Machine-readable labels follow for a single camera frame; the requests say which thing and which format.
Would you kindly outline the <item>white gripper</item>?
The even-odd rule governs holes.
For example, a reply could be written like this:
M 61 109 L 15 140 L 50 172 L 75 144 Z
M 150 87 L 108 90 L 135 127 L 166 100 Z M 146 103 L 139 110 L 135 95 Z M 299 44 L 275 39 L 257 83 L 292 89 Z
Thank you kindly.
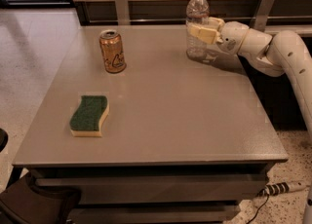
M 225 23 L 223 19 L 213 17 L 208 18 L 208 26 L 209 28 L 191 23 L 188 25 L 188 33 L 206 44 L 217 43 L 216 45 L 223 52 L 230 55 L 236 55 L 239 52 L 250 29 L 238 21 Z

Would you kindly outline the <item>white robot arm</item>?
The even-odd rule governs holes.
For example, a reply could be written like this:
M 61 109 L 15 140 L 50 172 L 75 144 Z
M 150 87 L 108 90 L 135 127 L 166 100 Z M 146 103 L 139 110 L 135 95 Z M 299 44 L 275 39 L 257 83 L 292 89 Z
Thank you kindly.
M 223 52 L 244 57 L 259 72 L 288 76 L 301 115 L 312 137 L 312 57 L 301 37 L 290 30 L 272 36 L 237 21 L 208 18 L 207 24 L 186 24 L 187 32 Z

